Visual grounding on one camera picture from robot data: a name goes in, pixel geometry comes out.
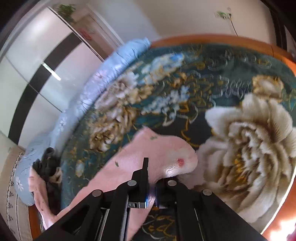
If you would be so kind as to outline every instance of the pink cloth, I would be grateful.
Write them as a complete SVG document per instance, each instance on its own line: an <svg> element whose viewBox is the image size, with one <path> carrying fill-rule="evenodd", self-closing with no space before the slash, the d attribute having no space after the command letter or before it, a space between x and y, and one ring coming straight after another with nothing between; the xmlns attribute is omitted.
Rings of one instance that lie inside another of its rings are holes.
<svg viewBox="0 0 296 241"><path fill-rule="evenodd" d="M161 136L143 127L135 134L132 142L114 155L89 184L78 192L71 204L57 216L49 210L45 182L31 168L28 178L29 190L34 192L35 205L44 219L44 227L49 228L93 190L100 189L107 192L129 181L133 172L142 168L144 157L149 158L148 180L150 185L162 178L189 173L197 166L197 156L193 148L183 139L175 136ZM155 197L150 196L146 209L131 209L128 240L132 239L144 223L154 200Z"/></svg>

